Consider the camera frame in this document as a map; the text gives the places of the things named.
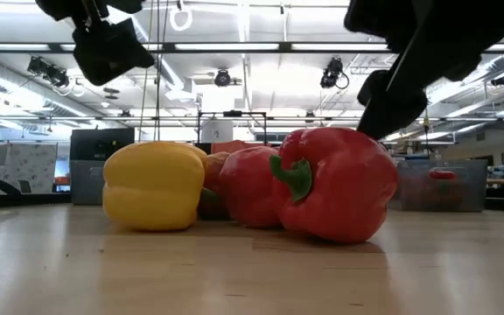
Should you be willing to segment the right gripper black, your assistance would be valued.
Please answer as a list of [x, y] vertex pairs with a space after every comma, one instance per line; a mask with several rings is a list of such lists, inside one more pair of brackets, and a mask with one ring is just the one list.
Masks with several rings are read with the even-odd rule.
[[388, 70], [373, 71], [357, 94], [357, 101], [365, 107], [357, 130], [380, 140], [414, 121], [427, 106], [423, 90], [389, 92], [391, 75]]

